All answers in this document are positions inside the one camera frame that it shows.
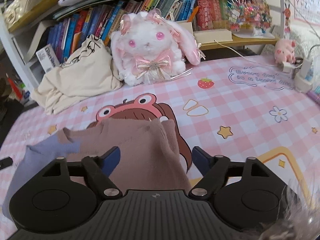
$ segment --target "bunny plush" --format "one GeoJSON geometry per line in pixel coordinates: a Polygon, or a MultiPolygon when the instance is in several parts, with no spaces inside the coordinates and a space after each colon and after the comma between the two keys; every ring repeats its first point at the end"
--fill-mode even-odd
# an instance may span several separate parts
{"type": "Polygon", "coordinates": [[[116,68],[130,86],[165,81],[185,72],[184,56],[192,65],[202,57],[191,33],[161,17],[159,9],[127,14],[111,35],[116,68]]]}

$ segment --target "alphabet chart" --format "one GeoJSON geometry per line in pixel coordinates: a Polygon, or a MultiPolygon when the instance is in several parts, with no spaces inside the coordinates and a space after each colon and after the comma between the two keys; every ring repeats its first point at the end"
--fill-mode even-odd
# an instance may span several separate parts
{"type": "Polygon", "coordinates": [[[320,0],[294,0],[294,5],[297,8],[294,11],[296,20],[305,21],[300,12],[308,22],[320,25],[320,0]]]}

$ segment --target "barcode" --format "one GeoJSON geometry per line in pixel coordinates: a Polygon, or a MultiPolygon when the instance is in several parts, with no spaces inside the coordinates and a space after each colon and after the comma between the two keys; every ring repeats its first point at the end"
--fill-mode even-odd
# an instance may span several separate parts
{"type": "Polygon", "coordinates": [[[38,53],[38,57],[40,61],[43,61],[45,59],[45,53],[41,51],[40,53],[38,53]]]}

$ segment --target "white fur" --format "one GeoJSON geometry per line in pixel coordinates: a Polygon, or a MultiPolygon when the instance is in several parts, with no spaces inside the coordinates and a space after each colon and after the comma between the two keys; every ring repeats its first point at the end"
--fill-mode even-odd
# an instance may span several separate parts
{"type": "MultiPolygon", "coordinates": [[[[182,60],[185,52],[181,51],[179,44],[173,38],[170,30],[171,25],[166,23],[156,23],[147,20],[148,13],[140,12],[139,14],[129,14],[130,28],[121,35],[118,31],[113,34],[111,39],[111,49],[114,57],[115,66],[119,69],[120,76],[123,76],[124,81],[130,85],[135,86],[144,82],[144,76],[136,79],[136,75],[131,71],[136,65],[134,57],[139,56],[145,60],[152,61],[156,59],[162,52],[171,51],[171,71],[167,71],[170,76],[177,76],[186,70],[186,64],[182,60]],[[162,32],[164,39],[158,40],[156,34],[162,32]],[[136,46],[133,48],[129,42],[133,40],[136,46]]],[[[184,30],[179,29],[180,35],[185,35],[184,30]]],[[[184,47],[196,49],[194,39],[184,38],[184,47]]]]}

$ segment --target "circular cap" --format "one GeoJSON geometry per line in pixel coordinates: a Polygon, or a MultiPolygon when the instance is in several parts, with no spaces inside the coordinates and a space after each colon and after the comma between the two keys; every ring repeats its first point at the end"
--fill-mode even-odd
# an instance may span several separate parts
{"type": "Polygon", "coordinates": [[[195,196],[204,196],[207,195],[207,191],[204,188],[194,188],[191,193],[195,196]]]}
{"type": "Polygon", "coordinates": [[[66,206],[69,200],[69,195],[64,191],[50,189],[36,194],[32,199],[32,203],[42,211],[54,211],[66,206]]]}
{"type": "Polygon", "coordinates": [[[120,193],[119,190],[116,188],[107,188],[104,192],[104,195],[109,196],[109,197],[114,197],[120,193]]]}
{"type": "Polygon", "coordinates": [[[244,193],[241,201],[247,208],[259,212],[273,210],[279,204],[279,199],[274,193],[261,189],[244,193]]]}

